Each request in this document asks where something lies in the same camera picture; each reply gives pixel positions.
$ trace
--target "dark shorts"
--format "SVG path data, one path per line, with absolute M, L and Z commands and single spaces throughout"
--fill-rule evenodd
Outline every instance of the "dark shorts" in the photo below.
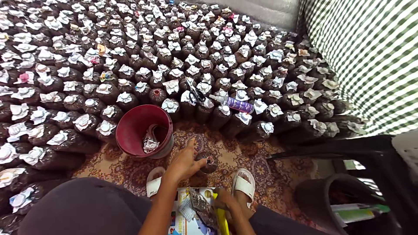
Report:
M 147 197 L 97 178 L 66 182 L 40 200 L 19 235 L 137 235 L 151 208 Z M 324 235 L 264 206 L 250 218 L 256 234 Z

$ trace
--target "bucket rim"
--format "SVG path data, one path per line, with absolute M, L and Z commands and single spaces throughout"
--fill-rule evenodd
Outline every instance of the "bucket rim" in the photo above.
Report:
M 160 144 L 160 146 L 164 146 L 167 142 L 170 141 L 171 136 L 173 135 L 173 121 L 171 121 L 170 115 L 168 115 L 168 113 L 164 109 L 162 109 L 160 106 L 157 106 L 157 105 L 149 105 L 149 104 L 147 104 L 147 105 L 139 105 L 139 106 L 136 106 L 135 108 L 143 107 L 143 106 L 154 106 L 154 107 L 157 107 L 158 109 L 160 109 L 161 111 L 163 111 L 164 114 L 166 115 L 166 117 L 168 118 L 168 132 L 167 132 L 167 136 L 164 139 L 164 141 Z M 133 108 L 133 109 L 129 110 L 128 112 L 126 112 L 122 116 L 122 118 L 120 119 L 119 123 L 122 121 L 122 119 L 123 119 L 123 117 L 125 115 L 127 115 L 129 112 L 131 112 L 135 108 Z M 137 155 L 137 154 L 130 153 L 130 152 L 126 151 L 124 148 L 122 148 L 120 146 L 120 144 L 119 144 L 119 141 L 117 140 L 118 139 L 118 135 L 116 134 L 115 137 L 116 137 L 117 146 L 122 150 L 122 152 L 124 152 L 124 153 L 126 153 L 126 154 L 128 154 L 128 155 L 130 155 L 132 157 L 135 157 L 135 158 L 146 158 L 146 157 L 149 157 L 149 156 L 151 156 L 153 154 L 157 154 L 158 152 L 160 152 L 163 149 L 163 148 L 160 148 L 160 146 L 159 146 L 156 151 L 152 151 L 150 153 L 145 153 L 144 155 L 140 156 L 140 155 Z

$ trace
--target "green checkered curtain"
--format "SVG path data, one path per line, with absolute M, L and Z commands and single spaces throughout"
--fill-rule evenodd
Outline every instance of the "green checkered curtain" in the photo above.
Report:
M 418 1 L 300 0 L 299 32 L 336 72 L 368 135 L 418 128 Z

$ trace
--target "patterned rug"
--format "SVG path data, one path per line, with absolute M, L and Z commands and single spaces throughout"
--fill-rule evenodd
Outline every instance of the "patterned rug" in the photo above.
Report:
M 272 153 L 281 152 L 267 141 L 240 145 L 235 140 L 226 140 L 219 132 L 211 132 L 205 126 L 194 123 L 177 123 L 174 132 L 174 148 L 171 155 L 163 159 L 134 159 L 119 148 L 104 145 L 75 173 L 76 177 L 97 177 L 123 185 L 136 195 L 146 196 L 148 173 L 157 166 L 167 168 L 172 157 L 183 148 L 188 140 L 196 138 L 196 150 L 208 151 L 218 156 L 219 166 L 210 175 L 197 173 L 180 187 L 211 186 L 231 190 L 232 178 L 239 168 L 250 170 L 255 178 L 255 203 L 290 217 L 300 223 L 316 227 L 300 212 L 293 200 L 293 191 L 302 181 L 311 178 L 315 171 L 311 160 L 291 159 L 267 163 Z

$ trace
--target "spray bottle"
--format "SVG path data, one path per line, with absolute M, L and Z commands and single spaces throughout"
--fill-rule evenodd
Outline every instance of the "spray bottle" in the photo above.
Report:
M 254 106 L 252 104 L 249 104 L 244 101 L 239 101 L 234 98 L 231 98 L 229 96 L 215 96 L 215 95 L 209 95 L 209 98 L 212 98 L 221 105 L 227 105 L 232 109 L 238 110 L 240 112 L 246 112 L 248 114 L 251 114 L 254 111 Z

